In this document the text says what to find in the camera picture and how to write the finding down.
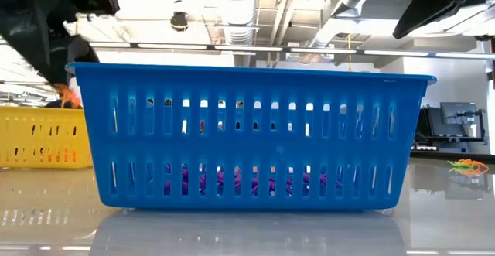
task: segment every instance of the basket slot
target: basket slot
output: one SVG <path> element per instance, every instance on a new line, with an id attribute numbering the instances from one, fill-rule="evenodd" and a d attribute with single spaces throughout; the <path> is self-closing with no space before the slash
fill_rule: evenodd
<path id="1" fill-rule="evenodd" d="M 377 188 L 377 167 L 376 166 L 371 166 L 370 167 L 370 185 L 368 186 L 368 195 L 369 197 L 373 198 L 376 195 L 376 188 Z"/>
<path id="2" fill-rule="evenodd" d="M 155 100 L 152 97 L 146 99 L 145 109 L 145 133 L 152 135 L 155 130 Z"/>
<path id="3" fill-rule="evenodd" d="M 293 133 L 296 128 L 296 121 L 297 121 L 297 112 L 295 111 L 297 108 L 297 105 L 295 102 L 291 102 L 288 104 L 288 124 L 287 124 L 287 130 L 290 133 Z"/>
<path id="4" fill-rule="evenodd" d="M 277 168 L 270 166 L 268 174 L 268 195 L 275 196 L 277 193 Z"/>
<path id="5" fill-rule="evenodd" d="M 343 177 L 344 177 L 343 166 L 337 166 L 336 169 L 336 184 L 335 184 L 335 197 L 343 197 Z"/>
<path id="6" fill-rule="evenodd" d="M 132 196 L 136 194 L 135 162 L 129 162 L 128 164 L 128 193 Z"/>
<path id="7" fill-rule="evenodd" d="M 118 132 L 118 100 L 116 97 L 113 97 L 110 101 L 111 107 L 110 107 L 110 128 L 111 132 L 117 133 Z"/>
<path id="8" fill-rule="evenodd" d="M 304 165 L 304 173 L 302 174 L 302 195 L 309 196 L 311 190 L 311 166 Z"/>
<path id="9" fill-rule="evenodd" d="M 200 102 L 200 135 L 207 135 L 208 120 L 208 100 L 203 99 Z"/>
<path id="10" fill-rule="evenodd" d="M 373 119 L 371 128 L 371 137 L 376 139 L 378 137 L 378 125 L 380 124 L 380 107 L 378 105 L 373 106 Z"/>
<path id="11" fill-rule="evenodd" d="M 393 179 L 393 168 L 392 166 L 387 166 L 385 171 L 385 196 L 390 197 L 392 193 L 392 179 Z"/>
<path id="12" fill-rule="evenodd" d="M 293 164 L 290 168 L 292 168 L 293 173 L 292 173 L 292 197 L 298 199 L 302 197 L 302 189 L 303 189 L 303 184 L 302 184 L 302 177 L 303 177 L 303 165 L 302 164 Z"/>
<path id="13" fill-rule="evenodd" d="M 190 182 L 190 180 L 189 180 L 189 164 L 183 163 L 181 167 L 182 167 L 181 168 L 181 173 L 182 173 L 182 178 L 183 178 L 183 181 L 182 181 L 182 195 L 183 196 L 187 196 L 187 195 L 189 195 L 189 187 L 187 187 L 187 185 L 185 184 L 184 181 Z"/>
<path id="14" fill-rule="evenodd" d="M 306 137 L 312 137 L 313 136 L 313 130 L 314 130 L 314 105 L 313 103 L 309 102 L 306 104 L 306 123 L 305 123 L 305 135 Z"/>
<path id="15" fill-rule="evenodd" d="M 226 119 L 226 114 L 227 114 L 226 106 L 227 106 L 227 103 L 224 100 L 219 100 L 218 101 L 218 122 L 217 122 L 217 129 L 219 131 L 225 130 L 225 119 Z"/>
<path id="16" fill-rule="evenodd" d="M 355 137 L 357 139 L 363 137 L 363 122 L 364 122 L 363 111 L 364 111 L 364 105 L 358 104 L 356 107 L 356 126 L 355 126 L 356 129 Z"/>
<path id="17" fill-rule="evenodd" d="M 189 127 L 190 127 L 190 122 L 189 122 L 189 113 L 190 113 L 190 101 L 189 99 L 183 99 L 183 106 L 181 108 L 182 112 L 182 126 L 180 129 L 180 132 L 184 135 L 189 134 Z"/>
<path id="18" fill-rule="evenodd" d="M 110 194 L 117 194 L 117 164 L 112 162 L 110 165 Z"/>
<path id="19" fill-rule="evenodd" d="M 392 104 L 388 112 L 388 138 L 395 139 L 395 106 Z"/>
<path id="20" fill-rule="evenodd" d="M 216 178 L 217 178 L 217 184 L 216 184 L 216 190 L 217 190 L 217 196 L 223 196 L 224 195 L 224 179 L 225 176 L 223 174 L 224 167 L 222 165 L 217 165 L 217 173 L 216 173 Z"/>
<path id="21" fill-rule="evenodd" d="M 170 163 L 165 163 L 165 178 L 164 178 L 164 190 L 163 190 L 163 194 L 165 196 L 170 196 L 170 185 L 171 185 L 171 177 L 172 177 L 172 173 L 171 173 L 171 167 L 170 167 Z"/>
<path id="22" fill-rule="evenodd" d="M 254 164 L 254 165 L 252 166 L 252 168 L 251 168 L 251 169 L 252 169 L 251 179 L 254 179 L 254 180 L 256 180 L 256 179 L 257 179 L 257 180 L 258 180 L 258 183 L 259 183 L 259 171 L 260 171 L 260 166 L 258 166 L 258 165 L 256 165 L 256 164 Z M 255 187 L 253 188 L 253 191 L 252 191 L 251 195 L 252 195 L 253 197 L 258 196 L 258 191 L 259 191 L 259 185 L 255 186 Z"/>
<path id="23" fill-rule="evenodd" d="M 207 194 L 207 191 L 212 191 L 211 189 L 207 189 L 207 164 L 205 163 L 200 163 L 199 167 L 199 172 L 200 172 L 200 177 L 199 177 L 199 184 L 200 184 L 200 196 L 205 196 Z"/>
<path id="24" fill-rule="evenodd" d="M 235 130 L 242 131 L 244 128 L 244 102 L 235 102 Z"/>
<path id="25" fill-rule="evenodd" d="M 347 131 L 347 104 L 340 105 L 339 111 L 339 138 L 345 139 Z"/>
<path id="26" fill-rule="evenodd" d="M 277 131 L 280 126 L 280 109 L 277 101 L 271 103 L 270 130 Z"/>
<path id="27" fill-rule="evenodd" d="M 136 99 L 135 97 L 130 97 L 128 100 L 128 133 L 130 135 L 136 134 Z"/>
<path id="28" fill-rule="evenodd" d="M 172 99 L 166 98 L 163 101 L 163 133 L 172 134 Z"/>

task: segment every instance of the ductwork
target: ductwork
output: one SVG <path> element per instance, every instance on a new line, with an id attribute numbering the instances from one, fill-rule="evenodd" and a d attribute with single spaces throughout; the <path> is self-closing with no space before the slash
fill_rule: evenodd
<path id="1" fill-rule="evenodd" d="M 224 29 L 225 43 L 228 45 L 250 46 L 254 43 L 256 0 L 223 0 L 223 21 L 230 25 Z M 234 55 L 236 67 L 248 67 L 250 56 Z"/>
<path id="2" fill-rule="evenodd" d="M 316 36 L 309 41 L 308 47 L 324 48 L 329 41 L 339 32 L 341 25 L 353 25 L 347 20 L 336 19 L 335 16 L 349 9 L 355 9 L 362 5 L 366 0 L 336 0 L 330 4 L 330 18 L 319 30 Z"/>

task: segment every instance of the white wall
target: white wall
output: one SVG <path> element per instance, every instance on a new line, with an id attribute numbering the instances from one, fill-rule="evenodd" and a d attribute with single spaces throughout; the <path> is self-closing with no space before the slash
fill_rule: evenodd
<path id="1" fill-rule="evenodd" d="M 256 61 L 256 67 L 266 67 L 266 61 Z M 348 63 L 341 63 L 336 66 L 333 63 L 311 63 L 303 64 L 298 62 L 280 61 L 277 63 L 276 68 L 284 69 L 300 69 L 300 70 L 335 70 L 335 71 L 349 71 Z M 350 64 L 351 71 L 367 71 L 367 72 L 379 72 L 380 70 L 375 68 L 372 63 L 352 63 Z"/>
<path id="2" fill-rule="evenodd" d="M 399 58 L 380 69 L 382 73 L 404 73 L 404 58 Z"/>
<path id="3" fill-rule="evenodd" d="M 432 75 L 437 79 L 435 84 L 428 87 L 422 105 L 437 108 L 440 106 L 440 102 L 458 101 L 456 98 L 456 73 L 459 70 L 455 67 L 458 63 L 451 59 L 404 58 L 405 74 Z"/>

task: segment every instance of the ceiling light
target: ceiling light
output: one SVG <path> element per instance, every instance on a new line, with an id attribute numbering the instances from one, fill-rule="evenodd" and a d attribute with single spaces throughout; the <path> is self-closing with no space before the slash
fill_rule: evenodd
<path id="1" fill-rule="evenodd" d="M 65 250 L 65 251 L 89 251 L 89 250 L 91 250 L 91 246 L 66 246 L 66 247 L 62 247 L 62 250 Z"/>
<path id="2" fill-rule="evenodd" d="M 90 43 L 92 47 L 115 47 L 115 48 L 129 48 L 130 43 Z"/>
<path id="3" fill-rule="evenodd" d="M 332 49 L 332 48 L 291 48 L 296 53 L 321 53 L 321 54 L 355 54 L 356 50 Z"/>
<path id="4" fill-rule="evenodd" d="M 495 255 L 495 251 L 447 251 L 450 255 Z"/>
<path id="5" fill-rule="evenodd" d="M 438 251 L 420 251 L 420 250 L 410 250 L 406 251 L 407 254 L 425 254 L 425 255 L 433 255 L 433 254 L 438 254 Z"/>
<path id="6" fill-rule="evenodd" d="M 194 44 L 159 44 L 159 43 L 139 43 L 139 48 L 151 48 L 151 49 L 184 49 L 184 50 L 205 50 L 205 45 Z"/>
<path id="7" fill-rule="evenodd" d="M 438 58 L 487 59 L 495 60 L 495 54 L 437 53 Z"/>
<path id="8" fill-rule="evenodd" d="M 283 49 L 281 47 L 272 46 L 215 46 L 216 50 L 226 51 L 266 51 L 266 52 L 280 52 Z"/>
<path id="9" fill-rule="evenodd" d="M 393 50 L 364 50 L 366 55 L 384 55 L 384 56 L 427 56 L 428 52 L 414 51 L 393 51 Z"/>
<path id="10" fill-rule="evenodd" d="M 222 51 L 222 55 L 245 55 L 245 56 L 255 56 L 254 52 L 246 52 L 246 51 Z"/>
<path id="11" fill-rule="evenodd" d="M 49 85 L 48 82 L 21 82 L 21 81 L 0 81 L 0 84 L 4 84 L 4 85 L 20 85 L 20 86 L 25 86 L 25 85 L 34 85 L 34 86 Z"/>

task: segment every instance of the ceiling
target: ceiling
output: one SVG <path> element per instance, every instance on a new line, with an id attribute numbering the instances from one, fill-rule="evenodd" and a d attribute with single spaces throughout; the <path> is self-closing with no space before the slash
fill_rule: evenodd
<path id="1" fill-rule="evenodd" d="M 115 16 L 79 15 L 79 21 L 67 24 L 71 33 L 80 33 L 90 42 L 140 42 L 140 43 L 224 43 L 224 27 L 222 0 L 118 0 L 121 10 Z M 351 28 L 344 26 L 340 34 L 335 36 L 330 44 L 343 48 L 367 49 L 434 49 L 441 51 L 468 51 L 476 47 L 472 36 L 462 36 L 472 27 L 464 26 L 461 30 L 452 32 L 452 35 L 435 36 L 435 32 L 442 30 L 442 26 L 425 30 L 422 37 L 406 37 L 394 39 L 391 33 L 397 23 L 398 16 L 407 8 L 410 0 L 367 0 L 362 8 L 362 21 Z M 255 45 L 268 45 L 279 0 L 258 0 L 256 6 L 255 25 L 258 32 Z M 310 40 L 321 25 L 325 22 L 322 17 L 329 0 L 288 0 L 293 3 L 294 13 L 290 26 L 283 36 L 282 45 L 288 43 L 304 43 Z M 459 13 L 461 22 L 475 15 L 479 10 Z M 189 28 L 185 32 L 176 32 L 170 26 L 171 16 L 175 11 L 187 13 Z M 8 58 L 2 60 L 0 80 L 43 81 L 24 60 L 7 46 L 0 45 L 2 55 L 8 53 Z M 111 55 L 98 51 L 102 61 L 122 61 L 132 58 L 129 55 Z M 342 63 L 349 59 L 347 55 L 335 55 L 335 63 Z M 382 67 L 390 59 L 375 56 L 358 56 L 353 62 L 374 63 L 375 67 Z M 0 101 L 5 98 L 6 92 L 23 94 L 25 87 L 11 87 L 0 85 Z M 42 95 L 53 98 L 54 94 L 47 86 L 33 87 L 32 98 Z"/>

